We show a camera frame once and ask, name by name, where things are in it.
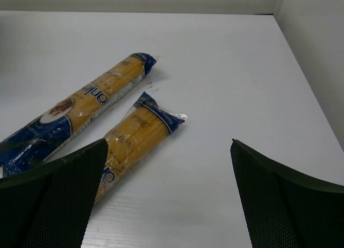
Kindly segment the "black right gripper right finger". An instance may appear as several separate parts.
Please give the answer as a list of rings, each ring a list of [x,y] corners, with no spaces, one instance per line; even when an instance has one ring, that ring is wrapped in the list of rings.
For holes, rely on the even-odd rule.
[[[231,159],[252,247],[343,247],[343,186],[236,139]]]

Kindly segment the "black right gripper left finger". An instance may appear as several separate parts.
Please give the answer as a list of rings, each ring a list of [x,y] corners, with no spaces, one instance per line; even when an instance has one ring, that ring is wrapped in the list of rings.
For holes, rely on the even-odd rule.
[[[107,155],[102,138],[1,178],[1,247],[80,247]]]

